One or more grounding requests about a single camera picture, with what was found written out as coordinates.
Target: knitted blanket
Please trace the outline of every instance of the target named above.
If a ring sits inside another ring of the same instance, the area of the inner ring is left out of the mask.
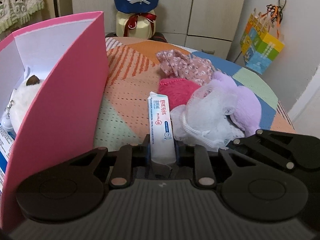
[[[30,15],[43,8],[43,0],[0,0],[0,33],[13,25],[25,24]]]

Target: wardrobe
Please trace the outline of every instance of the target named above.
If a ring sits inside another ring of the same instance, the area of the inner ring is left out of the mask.
[[[244,0],[159,0],[156,31],[172,44],[225,59]],[[73,13],[104,11],[105,33],[116,30],[113,0],[72,0]]]

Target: pink box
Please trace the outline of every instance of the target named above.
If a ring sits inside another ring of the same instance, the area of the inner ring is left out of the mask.
[[[103,12],[40,22],[0,42],[1,115],[25,67],[45,81],[7,163],[0,210],[0,226],[6,232],[23,220],[15,192],[24,179],[93,147],[108,76]]]

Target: pink fuzzy fabric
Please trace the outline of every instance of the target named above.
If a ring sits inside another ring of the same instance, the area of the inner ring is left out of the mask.
[[[193,92],[200,87],[184,78],[165,78],[159,82],[158,94],[168,96],[171,111],[177,106],[186,105]]]

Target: white wipes packet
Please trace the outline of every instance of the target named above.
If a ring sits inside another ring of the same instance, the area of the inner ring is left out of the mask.
[[[151,160],[163,165],[175,163],[176,153],[174,149],[168,97],[150,92],[148,109]]]

